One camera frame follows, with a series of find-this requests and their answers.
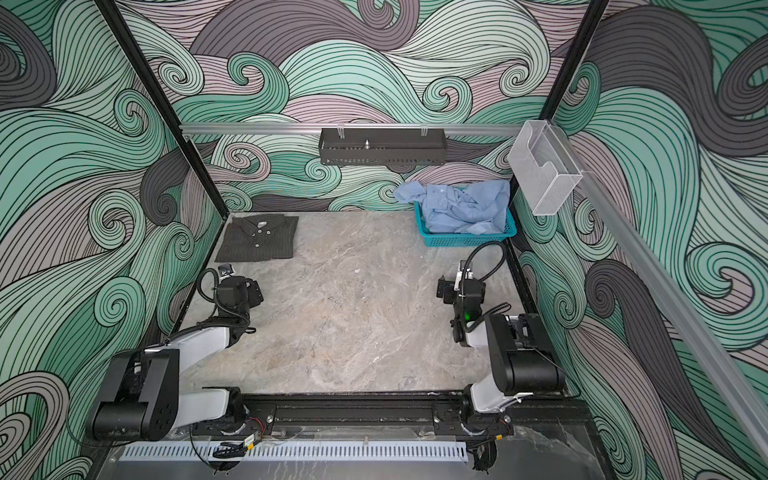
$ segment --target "crumpled shirt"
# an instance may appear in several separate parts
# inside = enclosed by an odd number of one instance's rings
[[[395,189],[401,204],[419,202],[432,233],[504,233],[509,205],[509,180],[488,180],[464,190],[449,185],[405,182]]]

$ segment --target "clear acrylic holder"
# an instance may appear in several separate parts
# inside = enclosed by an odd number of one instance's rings
[[[527,120],[507,160],[531,212],[555,215],[581,180],[565,132],[546,120]]]

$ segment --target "wire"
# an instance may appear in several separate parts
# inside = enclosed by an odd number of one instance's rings
[[[460,312],[461,315],[464,315],[464,281],[467,280],[468,265],[472,262],[472,259],[475,258],[475,255],[477,255],[477,253],[480,250],[482,250],[482,249],[484,249],[486,247],[489,247],[491,245],[499,245],[501,247],[501,249],[502,249],[502,259],[496,264],[496,266],[494,266],[491,269],[490,272],[488,272],[484,276],[480,277],[478,279],[478,281],[483,282],[483,281],[487,280],[491,275],[496,273],[496,270],[500,269],[502,267],[502,265],[504,265],[504,262],[507,260],[507,249],[506,249],[506,247],[504,246],[504,244],[502,242],[497,242],[495,240],[492,240],[490,242],[485,242],[482,245],[478,245],[472,251],[472,253],[469,254],[469,257],[467,257],[467,260],[464,262],[464,269],[462,270],[462,281],[459,282],[459,284],[458,284],[458,289],[459,289],[459,292],[458,292],[458,311]],[[459,323],[461,323],[462,329],[464,330],[465,333],[471,332],[471,330],[469,330],[469,332],[467,331],[467,324],[466,324],[465,321],[463,321],[463,319],[459,319]]]
[[[197,451],[197,449],[194,446],[194,442],[192,441],[192,424],[190,424],[190,445],[192,445],[192,450],[194,451],[194,454],[197,455],[197,457],[200,459],[202,463],[208,466],[208,468],[211,468],[214,473],[218,472],[219,469],[211,465],[210,463],[206,462],[206,460],[203,458],[203,456]]]
[[[512,308],[512,305],[510,305],[509,302],[499,303],[497,306],[495,306],[495,307],[491,308],[489,311],[485,312],[483,314],[483,316],[478,318],[476,321],[472,322],[472,325],[466,326],[464,328],[464,330],[467,333],[470,333],[470,332],[474,331],[481,323],[483,323],[485,321],[485,316],[486,315],[491,315],[493,313],[504,313],[504,312],[508,311],[511,308]]]
[[[64,420],[64,426],[67,428],[67,433],[69,434],[70,438],[72,438],[72,441],[77,443],[80,446],[88,447],[90,449],[116,449],[117,447],[125,447],[126,445],[130,445],[134,441],[131,440],[130,442],[123,442],[123,443],[112,443],[107,445],[94,445],[92,443],[86,443],[81,440],[78,440],[77,436],[72,432],[72,428],[69,426],[69,415],[67,415],[67,418]]]
[[[212,273],[214,275],[214,296],[213,298],[209,297],[203,292],[203,278],[208,274]],[[203,330],[207,328],[212,328],[215,326],[224,326],[226,328],[244,328],[246,333],[255,333],[256,329],[250,326],[250,318],[245,313],[235,312],[233,310],[228,309],[225,305],[221,303],[219,300],[218,295],[218,289],[219,289],[219,273],[212,269],[212,268],[206,268],[200,274],[197,276],[197,292],[206,300],[209,302],[212,302],[215,304],[216,308],[219,309],[220,312],[229,313],[231,316],[235,316],[242,320],[241,322],[234,322],[232,320],[218,320],[218,321],[206,321],[206,322],[200,322],[197,325],[189,326],[185,329],[178,330],[176,333],[172,333],[168,336],[168,338],[165,339],[166,343],[169,343],[170,341],[179,338],[182,335],[187,335],[188,333],[196,332],[198,330]]]
[[[543,356],[543,357],[544,357],[544,360],[547,360],[547,361],[548,361],[548,362],[550,362],[552,365],[554,365],[554,367],[555,367],[556,369],[558,369],[558,370],[560,370],[561,372],[563,372],[563,375],[565,375],[565,378],[568,378],[568,374],[565,372],[565,370],[563,370],[562,368],[560,368],[560,366],[559,366],[557,363],[555,363],[555,362],[553,362],[552,360],[550,360],[550,358],[549,358],[548,356],[546,356],[544,353],[542,353],[542,352],[541,352],[541,350],[537,349],[537,348],[536,348],[536,347],[534,347],[534,346],[532,346],[531,348],[532,348],[533,350],[535,350],[535,351],[536,351],[536,353],[538,353],[539,355]],[[571,395],[571,396],[557,396],[557,395],[536,395],[536,396],[537,396],[537,397],[540,397],[540,398],[541,398],[541,397],[544,397],[544,398],[548,398],[548,399],[577,399],[578,397],[580,397],[580,396],[581,396],[581,388],[579,388],[579,386],[578,386],[578,383],[577,383],[577,382],[575,382],[575,381],[573,382],[573,385],[574,385],[574,386],[576,387],[576,389],[578,390],[578,393],[577,393],[576,395]]]
[[[264,428],[264,424],[256,417],[249,417],[250,420],[256,420],[259,423],[259,427],[261,427],[261,435],[259,435],[260,439],[264,438],[264,433],[266,433],[266,429]]]
[[[99,363],[95,367],[93,367],[92,370],[85,376],[85,378],[86,379],[91,379],[93,377],[94,373],[96,373],[102,366],[104,366],[104,364],[106,362],[109,362],[110,360],[112,360],[112,358],[114,356],[120,355],[121,353],[133,352],[133,351],[136,351],[136,350],[137,349],[123,349],[123,350],[120,350],[119,352],[113,353],[112,355],[110,355],[107,358],[105,358],[104,360],[102,360],[101,363]],[[73,442],[77,443],[80,446],[88,447],[90,449],[115,449],[117,447],[125,447],[126,445],[129,445],[129,444],[134,442],[134,440],[131,440],[130,442],[107,443],[107,444],[99,444],[99,445],[95,445],[93,443],[88,443],[88,442],[83,442],[82,440],[78,439],[78,437],[72,431],[72,427],[69,425],[69,414],[67,414],[64,417],[64,427],[66,427],[67,433],[69,434],[69,436],[70,436],[70,438],[72,439]]]

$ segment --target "teal basket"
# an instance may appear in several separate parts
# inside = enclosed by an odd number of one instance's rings
[[[424,237],[424,244],[427,247],[476,247],[485,242],[495,240],[500,242],[508,237],[514,237],[518,234],[515,227],[515,220],[512,213],[507,209],[507,227],[504,233],[490,233],[488,235],[472,235],[471,233],[430,233],[424,224],[422,218],[422,209],[418,202],[414,202],[416,211],[416,224],[419,226],[419,233]]]

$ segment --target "marble floor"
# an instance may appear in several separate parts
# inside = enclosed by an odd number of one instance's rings
[[[437,279],[455,277],[472,248],[427,248],[412,211],[286,215],[300,217],[293,258],[233,263],[263,292],[251,310],[257,332],[184,372],[182,391],[462,389],[490,372],[487,349],[453,343],[452,307],[435,297]],[[499,258],[488,247],[473,270],[483,275]],[[487,285],[485,309],[507,301],[512,313],[523,311],[506,266]],[[210,312],[195,293],[182,326]]]

